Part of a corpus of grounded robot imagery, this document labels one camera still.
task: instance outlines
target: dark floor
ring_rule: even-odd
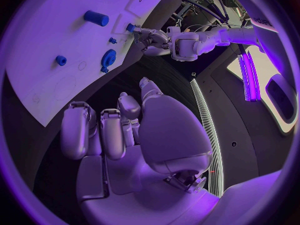
[[[141,103],[139,82],[154,81],[161,91],[187,106],[201,120],[189,81],[161,57],[146,57],[121,72],[98,90],[87,103],[97,112],[115,108],[121,92]],[[88,224],[76,199],[76,177],[80,160],[65,158],[60,150],[60,134],[49,146],[37,172],[33,192],[57,216],[71,225]]]

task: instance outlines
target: robotic arm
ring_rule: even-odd
[[[132,29],[135,42],[144,45],[142,52],[147,56],[171,54],[176,61],[194,61],[199,55],[212,51],[215,46],[230,43],[258,46],[264,52],[253,28],[227,28],[217,26],[210,31],[181,32],[180,27],[170,26],[167,33],[135,27]]]

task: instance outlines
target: blue object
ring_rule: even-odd
[[[110,20],[109,16],[94,11],[87,11],[83,18],[88,22],[100,25],[102,27],[106,26]]]
[[[104,56],[102,57],[102,60],[101,60],[101,65],[102,65],[101,72],[106,73],[106,74],[109,72],[107,67],[112,65],[115,62],[116,55],[117,55],[117,52],[113,49],[108,50],[104,54]]]
[[[127,26],[127,28],[126,28],[126,30],[132,33],[135,28],[136,28],[135,25],[129,23],[128,26]]]
[[[117,40],[112,37],[109,39],[109,42],[112,44],[117,44]]]
[[[60,66],[63,66],[67,63],[67,59],[64,56],[57,56],[55,60]]]

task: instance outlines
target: blue knob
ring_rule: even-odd
[[[112,44],[117,44],[117,40],[112,37],[109,39],[109,42]]]
[[[63,66],[67,63],[67,59],[64,56],[57,56],[55,60],[60,66]]]
[[[100,25],[102,27],[106,26],[110,20],[109,16],[94,11],[87,11],[84,14],[83,18],[86,21]]]
[[[136,28],[135,25],[129,23],[128,26],[127,26],[127,28],[126,28],[126,30],[132,33],[135,28]]]
[[[107,73],[109,70],[107,69],[108,66],[112,65],[116,61],[117,52],[113,49],[108,50],[102,57],[101,60],[101,72]]]

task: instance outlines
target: purple led strip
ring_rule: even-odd
[[[243,57],[241,55],[238,55],[238,61],[239,61],[242,81],[244,84],[245,100],[249,102],[250,101],[250,96],[249,96],[250,89],[249,89],[248,77],[247,77],[247,72],[245,69],[245,63],[244,63]]]
[[[255,87],[255,80],[252,72],[252,67],[250,60],[246,53],[242,54],[243,62],[245,64],[245,70],[247,72],[247,78],[248,78],[248,85],[249,85],[249,91],[250,91],[250,101],[256,101],[257,100],[257,91]]]
[[[250,54],[250,51],[248,51],[248,57],[249,57],[249,60],[250,60],[250,64],[251,64],[251,68],[252,68],[252,72],[253,72],[254,80],[255,80],[256,99],[261,100],[261,90],[260,90],[259,78],[258,78],[256,69],[255,69],[255,65],[254,65],[252,56]]]

